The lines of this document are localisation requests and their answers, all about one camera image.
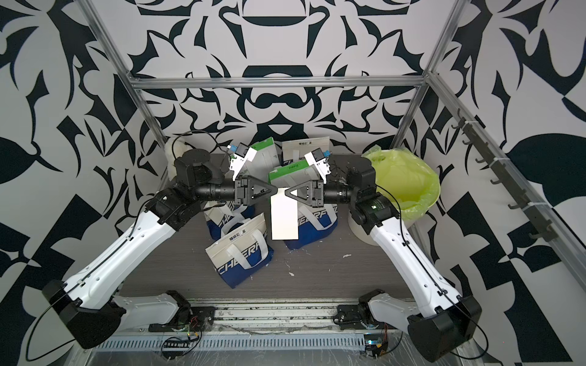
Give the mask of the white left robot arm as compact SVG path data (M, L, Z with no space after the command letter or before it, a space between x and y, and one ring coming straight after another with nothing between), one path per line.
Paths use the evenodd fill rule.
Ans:
M201 213L205 202L255 204L277 192L253 176L227 179L203 149L183 153L174 166L175 178L140 209L124 234L65 282L52 280L43 289L51 309L84 349L99 346L123 329L187 326L191 307L177 291L153 297L121 297L116 292L155 248Z

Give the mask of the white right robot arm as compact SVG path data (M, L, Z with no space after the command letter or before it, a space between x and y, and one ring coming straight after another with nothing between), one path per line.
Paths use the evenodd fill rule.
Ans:
M378 192L376 172L366 158L346 169L342 182L325 178L285 190L287 198L311 207L346 204L351 218L392 261L414 304L376 290L360 297L364 323L384 323L405 332L428 362L454 354L479 329L482 308L463 297L434 267L404 224L397 205Z

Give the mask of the white receipt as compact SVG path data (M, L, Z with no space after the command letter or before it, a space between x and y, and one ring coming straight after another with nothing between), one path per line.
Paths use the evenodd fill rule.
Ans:
M298 240L298 202L279 188L270 200L273 240Z

